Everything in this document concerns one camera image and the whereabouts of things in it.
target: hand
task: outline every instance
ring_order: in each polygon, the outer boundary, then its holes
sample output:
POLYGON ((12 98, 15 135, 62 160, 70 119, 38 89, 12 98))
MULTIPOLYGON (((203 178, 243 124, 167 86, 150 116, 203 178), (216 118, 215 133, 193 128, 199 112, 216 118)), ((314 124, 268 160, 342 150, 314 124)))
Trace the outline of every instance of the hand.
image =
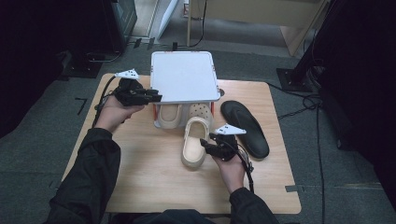
POLYGON ((221 178, 230 194, 236 189, 244 187, 245 169, 241 159, 237 155, 229 161, 223 161, 217 157, 212 158, 218 165, 221 178))
POLYGON ((113 133, 126 119, 129 119, 133 113, 144 108, 143 105, 123 106, 115 96, 108 96, 105 105, 102 108, 99 119, 95 128, 106 129, 113 133))

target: black shoe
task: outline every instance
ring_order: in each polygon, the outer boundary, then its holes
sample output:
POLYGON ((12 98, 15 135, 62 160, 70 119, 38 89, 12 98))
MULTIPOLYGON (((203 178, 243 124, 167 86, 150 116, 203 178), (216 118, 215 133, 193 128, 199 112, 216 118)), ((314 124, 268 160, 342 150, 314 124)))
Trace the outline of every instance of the black shoe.
POLYGON ((244 105, 237 101, 226 101, 221 105, 220 111, 228 124, 247 131, 238 136, 252 157, 263 159, 268 156, 270 148, 262 127, 244 105))

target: black stand base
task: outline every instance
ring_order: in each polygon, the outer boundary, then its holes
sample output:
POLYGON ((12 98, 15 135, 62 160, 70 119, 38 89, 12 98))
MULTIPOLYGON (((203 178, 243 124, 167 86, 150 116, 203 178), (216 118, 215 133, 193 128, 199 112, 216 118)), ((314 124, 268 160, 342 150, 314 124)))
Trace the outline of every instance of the black stand base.
POLYGON ((307 87, 303 82, 291 82, 290 75, 292 74, 292 69, 277 68, 276 73, 279 77, 280 85, 284 91, 307 91, 312 92, 312 90, 307 87))
MULTIPOLYGON (((105 57, 99 59, 98 56, 95 56, 95 60, 102 61, 105 57)), ((96 78, 98 76, 99 70, 102 67, 101 63, 75 63, 72 60, 66 65, 64 68, 64 72, 60 79, 68 78, 68 77, 87 77, 87 78, 96 78)))

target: wooden desk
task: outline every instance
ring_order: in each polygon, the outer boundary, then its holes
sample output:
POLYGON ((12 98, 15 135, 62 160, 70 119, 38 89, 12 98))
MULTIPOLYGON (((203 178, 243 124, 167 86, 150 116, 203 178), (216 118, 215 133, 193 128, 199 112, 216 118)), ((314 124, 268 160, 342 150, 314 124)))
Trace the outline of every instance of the wooden desk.
MULTIPOLYGON (((64 177, 77 156, 78 147, 92 126, 94 105, 112 75, 103 76, 93 98, 93 104, 81 129, 64 177)), ((114 90, 119 80, 109 86, 114 90)), ((139 82, 149 88, 149 77, 139 82)), ((265 132, 270 154, 263 161, 254 161, 252 177, 257 195, 262 197, 276 214, 297 214, 301 211, 294 186, 288 155, 274 109, 268 85, 264 82, 219 80, 225 95, 215 102, 215 125, 225 124, 219 112, 226 100, 236 100, 250 109, 265 132)), ((117 186, 107 205, 107 212, 148 213, 165 209, 196 209, 203 214, 230 214, 229 194, 219 175, 219 168, 209 155, 196 171, 181 162, 184 129, 163 130, 153 125, 153 107, 132 115, 114 133, 113 139, 121 147, 120 174, 117 186)))
MULTIPOLYGON (((279 25, 289 53, 294 56, 327 5, 328 0, 216 0, 207 1, 205 17, 279 25)), ((205 0, 190 0, 189 8, 187 46, 191 18, 204 16, 205 0)))

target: black sleeve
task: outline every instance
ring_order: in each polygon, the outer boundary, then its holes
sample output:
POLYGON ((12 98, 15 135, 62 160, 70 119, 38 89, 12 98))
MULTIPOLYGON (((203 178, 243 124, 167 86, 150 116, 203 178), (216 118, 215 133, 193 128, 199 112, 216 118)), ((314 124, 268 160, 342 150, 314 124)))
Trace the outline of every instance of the black sleeve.
POLYGON ((49 201, 46 223, 100 223, 117 182, 120 147, 104 129, 87 132, 78 155, 49 201))
POLYGON ((230 195, 231 223, 279 223, 268 205, 246 188, 230 195))

